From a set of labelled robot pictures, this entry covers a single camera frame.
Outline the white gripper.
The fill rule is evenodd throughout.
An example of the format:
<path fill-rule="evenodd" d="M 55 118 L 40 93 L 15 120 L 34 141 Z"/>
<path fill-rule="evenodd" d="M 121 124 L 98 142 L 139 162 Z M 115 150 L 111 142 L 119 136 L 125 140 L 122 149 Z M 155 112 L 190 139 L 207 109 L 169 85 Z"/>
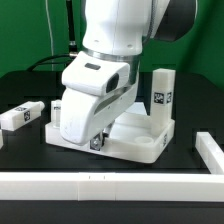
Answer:
<path fill-rule="evenodd" d="M 60 133 L 76 145 L 104 146 L 102 132 L 135 101 L 138 61 L 102 60 L 81 51 L 62 73 Z"/>

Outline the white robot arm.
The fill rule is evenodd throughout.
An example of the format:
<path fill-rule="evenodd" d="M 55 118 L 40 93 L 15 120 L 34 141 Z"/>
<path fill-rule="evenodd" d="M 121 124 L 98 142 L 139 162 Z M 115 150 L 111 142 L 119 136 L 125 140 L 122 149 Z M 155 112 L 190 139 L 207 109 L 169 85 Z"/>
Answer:
<path fill-rule="evenodd" d="M 82 146 L 135 101 L 139 60 L 151 39 L 192 28 L 197 0 L 85 0 L 83 50 L 62 73 L 60 134 Z"/>

